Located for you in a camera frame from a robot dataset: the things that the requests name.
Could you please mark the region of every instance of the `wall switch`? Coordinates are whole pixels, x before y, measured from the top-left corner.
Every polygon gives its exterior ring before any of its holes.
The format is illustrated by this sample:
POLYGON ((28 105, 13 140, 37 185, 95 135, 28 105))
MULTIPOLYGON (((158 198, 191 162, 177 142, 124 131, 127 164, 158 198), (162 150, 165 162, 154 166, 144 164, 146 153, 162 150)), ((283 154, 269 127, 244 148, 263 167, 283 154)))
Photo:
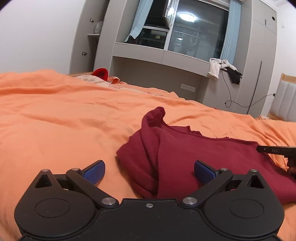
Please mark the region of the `wall switch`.
POLYGON ((193 87, 193 86, 190 86, 190 85, 186 85, 186 84, 181 84, 181 89, 189 90, 189 91, 195 92, 196 87, 193 87))

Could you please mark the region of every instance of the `headboard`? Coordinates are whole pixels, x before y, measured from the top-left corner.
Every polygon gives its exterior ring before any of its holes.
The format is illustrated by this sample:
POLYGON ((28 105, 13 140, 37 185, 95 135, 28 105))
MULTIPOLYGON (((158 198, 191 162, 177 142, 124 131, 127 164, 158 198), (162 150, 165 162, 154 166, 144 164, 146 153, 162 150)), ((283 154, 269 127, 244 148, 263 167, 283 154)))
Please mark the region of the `headboard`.
POLYGON ((281 74, 276 96, 268 117, 274 120, 296 122, 296 77, 281 74))

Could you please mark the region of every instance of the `red cloth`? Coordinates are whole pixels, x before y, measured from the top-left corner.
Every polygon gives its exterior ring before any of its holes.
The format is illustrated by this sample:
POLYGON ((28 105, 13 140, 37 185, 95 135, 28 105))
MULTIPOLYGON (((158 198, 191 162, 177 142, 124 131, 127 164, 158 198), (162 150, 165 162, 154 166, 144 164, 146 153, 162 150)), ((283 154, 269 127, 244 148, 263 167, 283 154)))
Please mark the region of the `red cloth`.
POLYGON ((133 188, 143 197, 181 200, 191 194, 202 186, 194 175, 194 163, 201 160, 235 174, 257 169, 281 203, 296 201, 296 181, 269 155, 258 153, 257 142, 208 138, 189 126, 168 126, 164 115, 163 107, 148 112, 141 129, 117 151, 133 188))
POLYGON ((96 69, 91 75, 97 76, 101 78, 102 80, 107 81, 108 80, 108 70, 105 68, 99 68, 96 69))

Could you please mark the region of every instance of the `bed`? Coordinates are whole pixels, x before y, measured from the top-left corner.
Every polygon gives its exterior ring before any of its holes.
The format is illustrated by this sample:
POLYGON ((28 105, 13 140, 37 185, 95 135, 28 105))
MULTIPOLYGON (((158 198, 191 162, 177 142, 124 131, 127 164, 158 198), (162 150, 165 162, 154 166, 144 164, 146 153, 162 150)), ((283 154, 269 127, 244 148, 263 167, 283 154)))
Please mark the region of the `bed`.
MULTIPOLYGON (((140 128, 142 117, 163 106, 165 122, 191 126, 202 135, 257 141, 261 145, 296 146, 296 123, 256 120, 186 101, 175 93, 126 83, 88 83, 52 70, 0 74, 0 237, 15 241, 15 206, 44 168, 65 173, 98 159, 106 174, 97 185, 118 200, 137 198, 116 151, 140 128)), ((287 169, 282 156, 273 161, 287 169)), ((296 204, 284 205, 278 233, 296 240, 296 204)))
POLYGON ((268 117, 273 120, 296 122, 296 77, 281 74, 281 79, 268 117))

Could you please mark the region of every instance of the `window glass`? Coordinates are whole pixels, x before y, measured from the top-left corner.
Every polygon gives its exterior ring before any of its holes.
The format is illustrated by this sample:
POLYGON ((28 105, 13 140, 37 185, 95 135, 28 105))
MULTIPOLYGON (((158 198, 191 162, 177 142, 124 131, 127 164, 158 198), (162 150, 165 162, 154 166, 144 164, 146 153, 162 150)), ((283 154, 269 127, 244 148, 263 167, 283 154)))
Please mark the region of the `window glass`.
POLYGON ((163 17, 163 12, 167 7, 167 0, 154 0, 147 16, 145 26, 168 28, 163 17))
POLYGON ((163 49, 165 46, 167 32, 143 28, 136 39, 129 37, 126 43, 149 46, 153 48, 163 49))
POLYGON ((180 0, 168 50, 205 61, 220 58, 228 11, 197 0, 180 0))

